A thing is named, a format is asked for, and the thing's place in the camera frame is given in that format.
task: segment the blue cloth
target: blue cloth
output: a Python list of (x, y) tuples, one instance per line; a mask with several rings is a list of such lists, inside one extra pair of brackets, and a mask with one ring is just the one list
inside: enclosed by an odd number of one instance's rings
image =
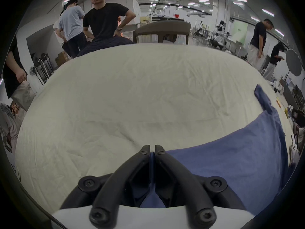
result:
[[(254, 91), (263, 112), (245, 128), (216, 141), (168, 151), (192, 174), (223, 177), (254, 215), (267, 207), (285, 185), (288, 154), (277, 110), (261, 86)], [(141, 207), (162, 208), (154, 191)]]

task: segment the human hand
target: human hand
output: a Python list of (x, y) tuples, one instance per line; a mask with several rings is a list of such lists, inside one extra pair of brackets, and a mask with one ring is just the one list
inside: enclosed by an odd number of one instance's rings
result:
[(121, 36), (121, 32), (119, 30), (115, 30), (113, 36)]
[(27, 74), (23, 69), (19, 68), (19, 70), (16, 72), (16, 78), (19, 83), (22, 83), (24, 81), (27, 81)]

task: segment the light blue t-shirt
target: light blue t-shirt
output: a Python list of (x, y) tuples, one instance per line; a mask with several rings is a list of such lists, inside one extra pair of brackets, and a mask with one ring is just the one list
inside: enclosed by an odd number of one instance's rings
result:
[(67, 8), (59, 18), (59, 29), (63, 29), (67, 41), (83, 32), (81, 18), (85, 12), (80, 6)]

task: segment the screw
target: screw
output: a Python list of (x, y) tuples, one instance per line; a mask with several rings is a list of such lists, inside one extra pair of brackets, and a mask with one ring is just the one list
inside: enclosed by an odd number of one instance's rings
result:
[(211, 181), (211, 185), (212, 185), (213, 187), (220, 187), (220, 186), (221, 186), (221, 181), (219, 181), (219, 180), (217, 180), (217, 179), (212, 180), (212, 181)]
[(105, 224), (109, 221), (108, 212), (102, 208), (94, 208), (90, 214), (90, 220), (96, 224)]
[(94, 186), (94, 180), (88, 179), (88, 180), (84, 181), (84, 185), (85, 185), (85, 187), (92, 187), (92, 186)]
[(197, 213), (197, 220), (200, 224), (212, 223), (216, 219), (213, 211), (209, 208), (203, 209)]

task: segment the khaki pants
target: khaki pants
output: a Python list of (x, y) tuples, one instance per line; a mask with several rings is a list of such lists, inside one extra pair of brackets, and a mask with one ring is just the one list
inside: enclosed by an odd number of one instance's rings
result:
[(28, 111), (34, 97), (35, 94), (29, 82), (24, 81), (17, 87), (11, 98), (21, 108), (23, 108), (25, 111)]
[(250, 44), (250, 49), (247, 56), (247, 62), (260, 72), (265, 57), (261, 56), (261, 58), (259, 59), (258, 53), (259, 53), (259, 49), (253, 46), (252, 44)]

